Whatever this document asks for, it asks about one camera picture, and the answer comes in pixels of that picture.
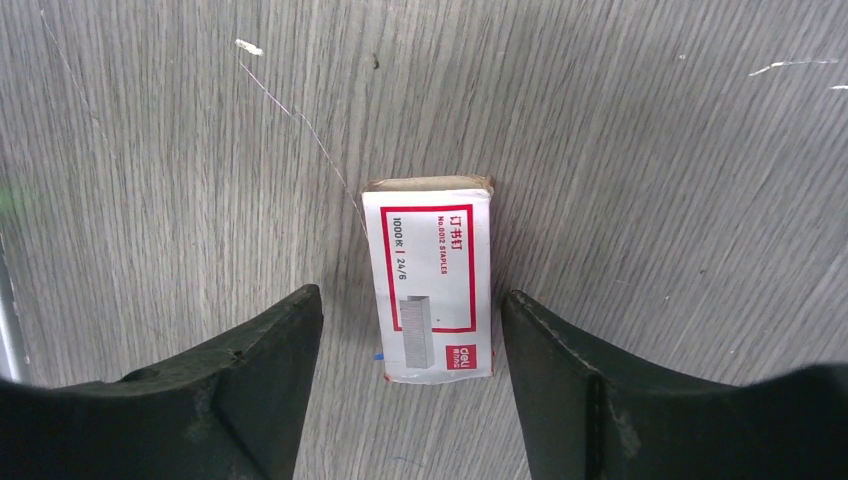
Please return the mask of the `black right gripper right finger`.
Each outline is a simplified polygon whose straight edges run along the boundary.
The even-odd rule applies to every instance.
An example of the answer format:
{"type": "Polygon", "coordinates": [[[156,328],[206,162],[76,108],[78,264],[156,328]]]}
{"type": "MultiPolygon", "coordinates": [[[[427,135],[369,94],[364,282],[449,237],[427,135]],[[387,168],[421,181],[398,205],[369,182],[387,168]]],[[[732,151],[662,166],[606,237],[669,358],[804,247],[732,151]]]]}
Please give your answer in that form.
{"type": "Polygon", "coordinates": [[[746,386],[628,353],[521,291],[503,335],[535,479],[843,479],[847,368],[746,386]]]}

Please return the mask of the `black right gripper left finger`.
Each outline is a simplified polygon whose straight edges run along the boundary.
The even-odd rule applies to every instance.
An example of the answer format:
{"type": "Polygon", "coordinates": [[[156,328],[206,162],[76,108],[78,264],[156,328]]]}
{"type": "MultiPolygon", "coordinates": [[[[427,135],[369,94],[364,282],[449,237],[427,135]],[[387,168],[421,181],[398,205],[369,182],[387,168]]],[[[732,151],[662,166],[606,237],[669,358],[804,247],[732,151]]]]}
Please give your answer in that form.
{"type": "Polygon", "coordinates": [[[290,479],[322,335],[307,284],[118,381],[1,384],[5,479],[290,479]]]}

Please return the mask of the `red white staple box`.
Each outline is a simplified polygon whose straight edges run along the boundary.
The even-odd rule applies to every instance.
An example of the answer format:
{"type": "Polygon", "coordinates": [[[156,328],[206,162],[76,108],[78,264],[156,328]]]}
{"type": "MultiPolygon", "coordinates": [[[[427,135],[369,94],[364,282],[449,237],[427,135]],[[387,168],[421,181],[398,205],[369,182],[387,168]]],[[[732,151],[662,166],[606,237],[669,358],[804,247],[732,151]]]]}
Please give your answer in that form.
{"type": "Polygon", "coordinates": [[[375,180],[362,193],[385,377],[435,385],[494,373],[490,178],[375,180]]]}

